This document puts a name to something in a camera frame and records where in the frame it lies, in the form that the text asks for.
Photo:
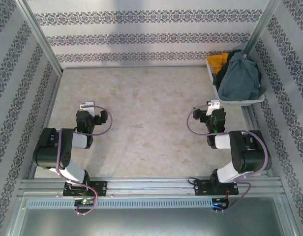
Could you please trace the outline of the yellow t-shirt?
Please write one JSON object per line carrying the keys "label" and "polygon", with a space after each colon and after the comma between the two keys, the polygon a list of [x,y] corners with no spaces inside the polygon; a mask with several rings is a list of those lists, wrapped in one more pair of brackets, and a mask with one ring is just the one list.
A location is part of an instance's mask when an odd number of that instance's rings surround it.
{"label": "yellow t-shirt", "polygon": [[217,74],[226,64],[229,53],[223,52],[217,55],[207,56],[208,64],[214,68],[214,73]]}

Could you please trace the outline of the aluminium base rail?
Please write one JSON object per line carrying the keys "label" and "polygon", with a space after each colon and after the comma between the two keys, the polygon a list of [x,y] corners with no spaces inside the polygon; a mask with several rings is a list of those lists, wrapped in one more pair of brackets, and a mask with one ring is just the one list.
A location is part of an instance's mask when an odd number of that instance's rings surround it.
{"label": "aluminium base rail", "polygon": [[[195,197],[194,187],[184,177],[174,178],[106,178],[106,197],[173,198]],[[248,197],[285,195],[279,177],[248,177],[251,184]],[[39,177],[21,181],[17,196],[62,197],[64,181],[55,177]]]}

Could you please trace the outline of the small controller board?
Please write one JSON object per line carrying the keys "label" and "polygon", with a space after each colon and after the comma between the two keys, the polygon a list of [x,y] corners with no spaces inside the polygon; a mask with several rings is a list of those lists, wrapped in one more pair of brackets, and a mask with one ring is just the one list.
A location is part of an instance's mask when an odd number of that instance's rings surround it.
{"label": "small controller board", "polygon": [[79,199],[75,200],[75,207],[92,207],[94,204],[94,200],[92,199]]}
{"label": "small controller board", "polygon": [[225,210],[229,206],[228,198],[214,198],[212,199],[213,209],[214,210]]}

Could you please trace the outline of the aluminium frame post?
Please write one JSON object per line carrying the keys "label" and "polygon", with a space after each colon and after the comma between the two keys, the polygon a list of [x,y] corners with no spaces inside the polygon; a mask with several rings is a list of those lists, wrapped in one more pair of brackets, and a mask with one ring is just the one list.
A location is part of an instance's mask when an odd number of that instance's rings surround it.
{"label": "aluminium frame post", "polygon": [[265,30],[268,22],[272,18],[273,14],[275,13],[277,7],[281,3],[281,0],[269,0],[265,10],[263,11],[255,29],[253,30],[250,39],[248,40],[244,52],[251,56],[252,51],[257,44],[258,40],[260,39],[263,31]]}
{"label": "aluminium frame post", "polygon": [[47,40],[47,37],[45,36],[43,30],[41,29],[34,13],[30,9],[27,1],[26,0],[14,0],[14,1],[18,5],[25,21],[29,25],[32,33],[34,34],[35,39],[41,46],[43,52],[45,53],[46,57],[48,58],[48,61],[52,65],[52,67],[54,68],[56,74],[58,76],[61,76],[63,73],[63,69],[56,57],[56,54],[52,50],[52,48]]}

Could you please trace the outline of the white plastic basket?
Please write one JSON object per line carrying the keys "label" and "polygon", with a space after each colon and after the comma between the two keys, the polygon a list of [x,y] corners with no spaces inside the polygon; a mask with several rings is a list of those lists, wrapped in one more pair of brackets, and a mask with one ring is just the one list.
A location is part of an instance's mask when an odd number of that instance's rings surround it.
{"label": "white plastic basket", "polygon": [[[212,76],[213,68],[209,65],[207,59],[205,59],[205,63],[206,63],[206,67],[207,67],[207,70],[208,70],[209,77],[210,77],[210,81],[213,82],[213,76]],[[234,106],[246,107],[246,106],[250,106],[250,105],[255,104],[255,103],[263,102],[264,99],[265,99],[265,95],[262,94],[262,95],[261,95],[258,99],[256,99],[256,100],[225,101],[225,100],[222,100],[222,99],[219,97],[215,85],[212,85],[212,90],[213,90],[214,98],[215,98],[215,99],[218,99],[218,100],[220,101],[220,104],[222,104],[222,105],[234,105]]]}

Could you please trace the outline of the black t-shirt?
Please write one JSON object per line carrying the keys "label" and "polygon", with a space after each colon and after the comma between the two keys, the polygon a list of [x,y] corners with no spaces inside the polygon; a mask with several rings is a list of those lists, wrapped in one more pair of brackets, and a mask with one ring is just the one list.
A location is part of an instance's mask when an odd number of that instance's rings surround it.
{"label": "black t-shirt", "polygon": [[215,74],[213,85],[218,90],[235,88],[259,89],[262,75],[255,61],[250,60],[241,50],[229,53],[226,64]]}

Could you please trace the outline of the grey t-shirt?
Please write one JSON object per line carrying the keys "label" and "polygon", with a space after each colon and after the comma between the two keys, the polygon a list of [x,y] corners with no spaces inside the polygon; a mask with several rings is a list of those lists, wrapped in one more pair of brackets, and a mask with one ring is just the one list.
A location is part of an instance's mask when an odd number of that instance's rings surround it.
{"label": "grey t-shirt", "polygon": [[265,93],[262,74],[256,62],[241,50],[232,51],[225,65],[218,71],[214,85],[224,101],[257,100]]}

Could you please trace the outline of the sheet metal panel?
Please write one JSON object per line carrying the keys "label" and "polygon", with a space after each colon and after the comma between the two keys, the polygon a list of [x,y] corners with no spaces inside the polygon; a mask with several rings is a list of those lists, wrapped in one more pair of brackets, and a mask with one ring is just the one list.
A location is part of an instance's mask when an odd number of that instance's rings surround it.
{"label": "sheet metal panel", "polygon": [[245,197],[233,208],[28,209],[18,200],[4,236],[300,236],[282,196]]}

